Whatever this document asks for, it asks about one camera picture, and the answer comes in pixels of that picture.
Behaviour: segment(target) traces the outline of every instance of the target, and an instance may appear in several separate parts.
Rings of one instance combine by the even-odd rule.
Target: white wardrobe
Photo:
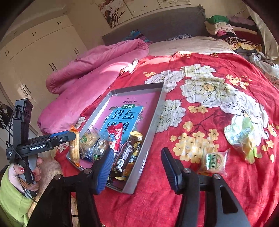
[[[58,97],[47,90],[45,80],[86,50],[66,15],[28,29],[0,50],[0,82],[13,104],[22,98],[31,101],[35,131],[40,132],[41,111]]]

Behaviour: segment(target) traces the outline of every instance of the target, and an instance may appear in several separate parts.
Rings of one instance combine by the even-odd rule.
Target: blue gripper pad
[[[105,189],[105,185],[107,183],[107,179],[109,177],[112,164],[114,161],[113,149],[110,148],[109,150],[106,151],[106,153],[107,152],[108,154],[106,154],[105,157],[103,156],[102,159],[100,160],[102,161],[102,163],[100,163],[99,173],[97,176],[97,185],[96,185],[97,195],[99,195]]]

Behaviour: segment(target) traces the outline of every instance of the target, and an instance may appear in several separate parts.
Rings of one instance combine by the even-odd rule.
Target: green sleeve
[[[0,186],[0,205],[14,227],[26,226],[27,212],[32,200],[22,195],[9,180],[9,166],[3,175]]]

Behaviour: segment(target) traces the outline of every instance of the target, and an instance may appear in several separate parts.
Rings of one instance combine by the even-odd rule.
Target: screw
[[[184,173],[191,173],[191,169],[189,169],[189,168],[184,168],[184,169],[183,169],[183,172],[184,172]]]
[[[61,174],[57,174],[55,175],[54,179],[55,180],[60,180],[62,178],[62,175]]]
[[[218,173],[215,173],[213,176],[214,176],[214,178],[217,179],[217,180],[220,180],[220,179],[221,179],[221,176],[220,176],[220,174],[218,174]]]
[[[85,174],[90,174],[90,173],[92,173],[92,169],[87,168],[87,169],[84,170],[84,173]]]

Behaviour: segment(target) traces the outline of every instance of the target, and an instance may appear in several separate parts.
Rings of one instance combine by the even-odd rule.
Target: snack package
[[[109,147],[113,149],[114,156],[118,153],[118,149],[121,142],[122,132],[123,132],[123,123],[120,122],[117,125],[111,125],[107,128],[109,133]]]
[[[80,156],[82,159],[90,156],[90,153],[92,152],[90,149],[96,145],[96,142],[99,140],[99,138],[99,134],[91,125],[80,138]]]
[[[138,158],[138,155],[140,153],[141,150],[141,146],[143,143],[143,135],[137,131],[133,131],[131,132],[131,138],[134,141],[134,151],[126,165],[125,170],[122,173],[122,177],[115,177],[118,180],[122,180],[122,181],[127,181],[128,177],[130,176],[132,169],[134,167],[134,164],[136,163],[136,160]]]
[[[97,141],[97,143],[92,148],[88,149],[86,159],[90,162],[100,159],[104,155],[106,149],[109,147],[108,140],[108,136],[100,135],[100,138]]]
[[[124,143],[124,145],[121,148],[121,152],[120,152],[120,156],[116,162],[116,166],[115,169],[117,170],[117,172],[122,173],[127,164],[128,161],[130,160],[131,155],[134,152],[134,148],[131,144],[130,141],[127,141],[126,143]]]
[[[204,151],[203,156],[201,158],[201,168],[198,173],[225,173],[227,156],[230,149],[224,152],[211,152],[206,153]]]
[[[76,134],[76,139],[70,141],[70,157],[77,166],[80,166],[80,133],[74,126],[71,127],[70,132]]]
[[[249,117],[243,117],[242,121],[226,126],[224,133],[227,141],[244,156],[246,162],[253,164],[255,157],[262,157],[261,153],[257,154],[255,144],[255,133],[260,132],[255,131]]]

